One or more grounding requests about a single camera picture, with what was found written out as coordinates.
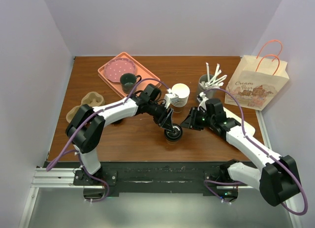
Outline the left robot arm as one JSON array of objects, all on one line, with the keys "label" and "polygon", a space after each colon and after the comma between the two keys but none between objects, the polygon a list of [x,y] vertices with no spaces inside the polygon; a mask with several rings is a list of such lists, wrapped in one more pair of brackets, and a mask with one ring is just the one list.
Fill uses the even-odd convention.
[{"label": "left robot arm", "polygon": [[170,104],[178,100],[171,89],[159,103],[161,90],[149,84],[142,91],[132,89],[126,98],[100,107],[82,105],[66,129],[66,135],[79,153],[80,161],[86,169],[85,180],[91,185],[102,179],[101,164],[96,147],[99,144],[104,127],[127,117],[148,114],[154,123],[164,129],[165,137],[176,141],[182,136],[181,128],[172,122],[173,109]]}]

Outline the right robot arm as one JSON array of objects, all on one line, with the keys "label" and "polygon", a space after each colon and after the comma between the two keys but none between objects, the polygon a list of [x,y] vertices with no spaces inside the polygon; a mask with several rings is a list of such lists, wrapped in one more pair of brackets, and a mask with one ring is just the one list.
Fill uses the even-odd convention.
[{"label": "right robot arm", "polygon": [[190,130],[211,129],[217,136],[241,151],[254,168],[238,161],[229,161],[219,173],[220,181],[231,185],[234,181],[249,185],[258,191],[271,206],[277,206],[299,194],[301,183],[295,160],[270,150],[246,132],[241,118],[226,109],[218,98],[203,100],[192,107],[180,124]]}]

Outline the black plastic cup lid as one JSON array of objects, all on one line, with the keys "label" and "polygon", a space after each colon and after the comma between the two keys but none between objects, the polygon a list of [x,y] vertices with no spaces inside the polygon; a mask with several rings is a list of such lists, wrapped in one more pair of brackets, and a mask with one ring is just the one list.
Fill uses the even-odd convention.
[{"label": "black plastic cup lid", "polygon": [[173,124],[173,127],[175,130],[174,133],[164,130],[165,138],[168,137],[168,138],[180,138],[181,139],[181,137],[183,136],[182,128],[178,124]]}]

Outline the cream bear paper bag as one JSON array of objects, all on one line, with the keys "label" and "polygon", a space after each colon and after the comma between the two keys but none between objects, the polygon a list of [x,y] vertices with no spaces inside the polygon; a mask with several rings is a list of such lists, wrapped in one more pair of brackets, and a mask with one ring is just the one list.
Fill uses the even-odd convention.
[{"label": "cream bear paper bag", "polygon": [[286,71],[287,62],[279,58],[283,44],[276,39],[265,44],[277,42],[280,44],[278,54],[261,56],[263,49],[257,55],[244,55],[230,78],[224,103],[261,111],[278,94],[289,81]]}]

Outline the brown paper coffee cup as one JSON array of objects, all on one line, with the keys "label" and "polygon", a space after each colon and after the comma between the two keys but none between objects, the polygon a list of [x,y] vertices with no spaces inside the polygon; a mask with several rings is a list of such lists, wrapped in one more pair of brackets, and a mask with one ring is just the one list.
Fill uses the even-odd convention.
[{"label": "brown paper coffee cup", "polygon": [[168,137],[166,137],[165,139],[166,139],[166,142],[169,144],[176,144],[180,140],[180,138],[168,138]]}]

